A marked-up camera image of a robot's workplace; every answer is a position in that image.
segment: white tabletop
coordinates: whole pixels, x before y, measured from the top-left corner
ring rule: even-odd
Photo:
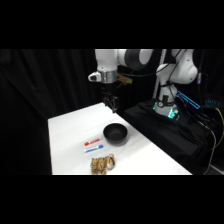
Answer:
[[[103,136],[104,128],[120,123],[128,129],[125,142],[111,145]],[[150,142],[135,128],[103,103],[48,121],[51,162],[54,175],[91,175],[92,158],[114,154],[116,167],[107,175],[191,175],[186,169]],[[91,146],[103,149],[84,153],[85,142],[103,137]]]

